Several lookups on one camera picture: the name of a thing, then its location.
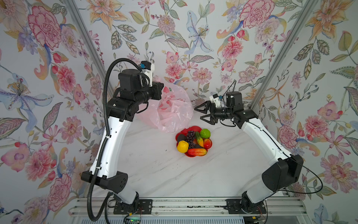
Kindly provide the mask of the green toy melon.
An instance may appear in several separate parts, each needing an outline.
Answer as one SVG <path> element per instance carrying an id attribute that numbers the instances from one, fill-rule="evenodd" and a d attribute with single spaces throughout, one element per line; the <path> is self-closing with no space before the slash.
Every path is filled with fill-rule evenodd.
<path id="1" fill-rule="evenodd" d="M 200 131 L 200 136 L 203 139 L 209 139 L 211 137 L 211 132 L 208 129 L 202 129 Z"/>

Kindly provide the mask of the pink plastic bag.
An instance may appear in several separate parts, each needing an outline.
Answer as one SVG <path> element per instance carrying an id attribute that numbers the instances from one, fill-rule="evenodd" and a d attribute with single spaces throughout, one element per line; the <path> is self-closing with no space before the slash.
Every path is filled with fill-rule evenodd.
<path id="1" fill-rule="evenodd" d="M 145 110 L 136 116 L 152 128 L 165 133 L 176 133 L 189 127 L 194 115 L 194 109 L 187 92 L 181 86 L 174 85 L 155 76 L 155 81 L 164 84 L 161 100 L 150 100 L 148 107 L 140 105 Z"/>

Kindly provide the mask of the yellow toy pepper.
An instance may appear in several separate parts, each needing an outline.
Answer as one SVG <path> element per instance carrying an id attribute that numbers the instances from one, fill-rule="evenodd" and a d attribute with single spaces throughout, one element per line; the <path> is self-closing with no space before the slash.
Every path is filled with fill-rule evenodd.
<path id="1" fill-rule="evenodd" d="M 189 150 L 189 143 L 186 141 L 179 141 L 177 145 L 177 150 L 180 153 L 186 153 Z"/>

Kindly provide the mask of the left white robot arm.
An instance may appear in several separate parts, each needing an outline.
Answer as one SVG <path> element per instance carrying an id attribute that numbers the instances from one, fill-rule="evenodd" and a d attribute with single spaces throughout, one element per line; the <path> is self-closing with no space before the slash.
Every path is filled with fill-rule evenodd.
<path id="1" fill-rule="evenodd" d="M 127 186 L 128 175 L 117 170 L 120 150 L 134 116 L 142 112 L 141 104 L 149 100 L 161 100 L 164 85 L 153 81 L 154 68 L 123 70 L 118 75 L 120 86 L 105 106 L 107 123 L 98 153 L 90 170 L 81 174 L 81 180 L 108 190 L 121 203 L 133 204 L 138 198 L 136 191 Z"/>

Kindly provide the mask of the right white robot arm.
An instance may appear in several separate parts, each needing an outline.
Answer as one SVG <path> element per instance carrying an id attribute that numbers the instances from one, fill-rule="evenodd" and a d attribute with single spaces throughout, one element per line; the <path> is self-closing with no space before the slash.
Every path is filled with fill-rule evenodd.
<path id="1" fill-rule="evenodd" d="M 268 161 L 269 168 L 261 174 L 259 182 L 241 195 L 240 210 L 253 213 L 265 199 L 298 181 L 303 158 L 286 150 L 267 132 L 256 113 L 244 108 L 240 92 L 228 92 L 223 97 L 214 94 L 208 101 L 196 106 L 195 111 L 203 113 L 200 119 L 211 125 L 226 119 L 232 121 L 234 127 L 255 142 Z"/>

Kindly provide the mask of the red flower-shaped plastic plate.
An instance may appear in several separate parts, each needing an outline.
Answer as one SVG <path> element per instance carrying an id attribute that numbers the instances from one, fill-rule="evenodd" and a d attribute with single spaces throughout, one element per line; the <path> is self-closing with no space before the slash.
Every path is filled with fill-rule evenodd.
<path id="1" fill-rule="evenodd" d="M 183 129 L 175 136 L 177 150 L 191 158 L 205 156 L 213 145 L 210 137 L 211 132 L 199 126 Z"/>

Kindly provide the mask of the green orange toy papaya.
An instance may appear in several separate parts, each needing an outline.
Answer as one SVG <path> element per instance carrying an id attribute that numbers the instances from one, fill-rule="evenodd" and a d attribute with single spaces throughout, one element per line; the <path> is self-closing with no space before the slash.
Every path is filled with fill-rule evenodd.
<path id="1" fill-rule="evenodd" d="M 204 147 L 204 140 L 201 137 L 200 132 L 195 132 L 195 138 L 196 138 L 197 144 L 201 147 Z"/>

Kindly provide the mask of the dark purple toy grapes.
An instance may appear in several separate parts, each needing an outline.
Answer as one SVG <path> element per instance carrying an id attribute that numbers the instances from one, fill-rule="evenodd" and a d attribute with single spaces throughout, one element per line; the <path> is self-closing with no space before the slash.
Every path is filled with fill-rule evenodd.
<path id="1" fill-rule="evenodd" d="M 186 142 L 189 143 L 189 149 L 195 147 L 195 143 L 194 143 L 195 140 L 196 140 L 195 131 L 188 131 L 188 133 L 186 135 Z"/>

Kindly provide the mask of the red yellow toy peach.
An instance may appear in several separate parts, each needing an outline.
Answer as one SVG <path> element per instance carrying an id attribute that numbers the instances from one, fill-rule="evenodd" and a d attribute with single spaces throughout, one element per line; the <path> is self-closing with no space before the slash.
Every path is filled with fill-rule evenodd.
<path id="1" fill-rule="evenodd" d="M 203 141 L 203 147 L 206 149 L 206 150 L 209 150 L 211 147 L 212 147 L 212 141 L 207 138 L 207 139 L 204 139 Z"/>

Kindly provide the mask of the dark toy avocado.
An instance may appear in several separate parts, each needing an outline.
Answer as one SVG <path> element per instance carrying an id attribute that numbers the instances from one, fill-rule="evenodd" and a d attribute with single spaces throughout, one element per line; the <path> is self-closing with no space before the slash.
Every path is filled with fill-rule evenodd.
<path id="1" fill-rule="evenodd" d="M 186 140 L 186 136 L 184 134 L 178 135 L 177 142 L 185 141 L 185 140 Z"/>

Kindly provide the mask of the red orange toy mango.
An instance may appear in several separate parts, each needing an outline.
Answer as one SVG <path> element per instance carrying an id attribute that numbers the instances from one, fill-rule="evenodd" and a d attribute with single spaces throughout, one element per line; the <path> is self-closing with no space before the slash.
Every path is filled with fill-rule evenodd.
<path id="1" fill-rule="evenodd" d="M 190 157 L 196 157 L 205 156 L 207 153 L 207 150 L 204 148 L 191 148 L 186 152 L 186 155 Z"/>

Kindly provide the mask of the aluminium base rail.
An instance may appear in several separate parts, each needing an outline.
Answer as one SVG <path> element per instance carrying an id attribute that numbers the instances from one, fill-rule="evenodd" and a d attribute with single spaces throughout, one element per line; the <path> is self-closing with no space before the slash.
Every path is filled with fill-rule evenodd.
<path id="1" fill-rule="evenodd" d="M 270 197 L 252 213 L 239 209 L 236 197 L 144 197 L 145 206 L 133 217 L 168 217 L 168 216 L 306 216 L 303 202 L 297 197 Z"/>

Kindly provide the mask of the aluminium corner post left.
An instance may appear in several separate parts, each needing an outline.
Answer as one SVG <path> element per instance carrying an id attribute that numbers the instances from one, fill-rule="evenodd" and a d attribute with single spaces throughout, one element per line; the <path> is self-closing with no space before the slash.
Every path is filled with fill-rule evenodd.
<path id="1" fill-rule="evenodd" d="M 83 23 L 80 10 L 74 1 L 64 1 L 61 9 L 63 16 L 69 20 L 61 24 L 61 44 L 79 62 L 79 69 L 73 71 L 67 67 L 59 84 L 63 91 L 69 92 L 74 104 L 87 113 L 103 110 L 104 70 L 102 51 L 97 33 L 88 30 Z"/>

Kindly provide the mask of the aluminium corner post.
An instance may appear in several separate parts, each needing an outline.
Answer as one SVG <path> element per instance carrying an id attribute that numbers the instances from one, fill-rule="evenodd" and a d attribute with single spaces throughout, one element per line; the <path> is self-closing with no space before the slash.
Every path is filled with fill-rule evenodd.
<path id="1" fill-rule="evenodd" d="M 285 57 L 287 56 L 288 52 L 294 45 L 294 42 L 296 41 L 299 33 L 304 27 L 305 22 L 308 20 L 309 15 L 313 12 L 313 9 L 315 8 L 316 4 L 317 2 L 314 0 L 309 0 L 305 2 L 301 10 L 301 13 L 299 14 L 297 20 L 294 23 L 294 26 L 291 29 L 291 34 L 288 35 L 283 46 L 280 48 L 277 54 L 277 58 L 273 61 L 270 69 L 267 72 L 267 75 L 265 76 L 265 79 L 263 80 L 263 83 L 258 88 L 258 91 L 249 106 L 250 109 L 255 110 L 259 107 L 260 99 L 264 95 L 268 85 L 270 84 L 272 78 L 276 74 L 276 71 L 281 66 L 281 63 L 285 60 Z"/>
<path id="2" fill-rule="evenodd" d="M 64 1 L 61 9 L 63 16 L 69 20 L 61 24 L 61 44 L 79 62 L 79 69 L 73 71 L 67 67 L 59 84 L 63 91 L 69 92 L 74 104 L 87 113 L 103 110 L 104 70 L 102 51 L 97 33 L 88 30 L 83 23 L 80 10 L 74 1 Z"/>

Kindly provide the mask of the aluminium corner post right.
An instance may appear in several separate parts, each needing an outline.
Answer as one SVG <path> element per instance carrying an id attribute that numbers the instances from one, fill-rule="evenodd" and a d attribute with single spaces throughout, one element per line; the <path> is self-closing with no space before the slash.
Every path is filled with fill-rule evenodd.
<path id="1" fill-rule="evenodd" d="M 299 14 L 297 20 L 294 23 L 294 26 L 291 29 L 291 34 L 288 35 L 283 46 L 280 48 L 277 54 L 277 58 L 273 61 L 270 69 L 267 72 L 267 75 L 265 76 L 265 79 L 263 80 L 263 83 L 258 88 L 258 91 L 249 106 L 250 109 L 255 110 L 259 107 L 260 99 L 264 95 L 268 85 L 270 84 L 272 78 L 276 74 L 276 71 L 281 66 L 281 63 L 285 60 L 285 57 L 287 56 L 288 52 L 294 45 L 294 42 L 296 41 L 299 33 L 304 27 L 305 22 L 308 20 L 309 15 L 313 12 L 313 9 L 315 8 L 316 4 L 317 2 L 314 0 L 309 0 L 305 2 L 301 10 L 301 13 Z"/>

